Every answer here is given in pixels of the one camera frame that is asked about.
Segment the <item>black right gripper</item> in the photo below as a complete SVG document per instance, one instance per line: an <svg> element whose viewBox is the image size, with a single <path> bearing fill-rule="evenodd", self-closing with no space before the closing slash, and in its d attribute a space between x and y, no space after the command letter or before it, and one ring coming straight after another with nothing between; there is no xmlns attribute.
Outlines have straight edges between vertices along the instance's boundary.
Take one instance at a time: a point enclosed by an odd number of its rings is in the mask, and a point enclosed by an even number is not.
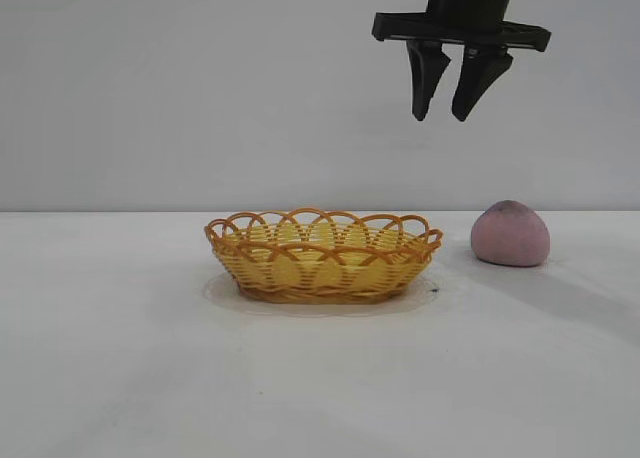
<svg viewBox="0 0 640 458"><path fill-rule="evenodd" d="M465 45L451 111L464 122L493 83L506 73L513 57L507 48L546 50L551 32L536 25L510 22L510 0L428 0L420 12L375 15L372 36L378 41L407 41L411 68L412 114L423 121L451 59L441 43Z"/></svg>

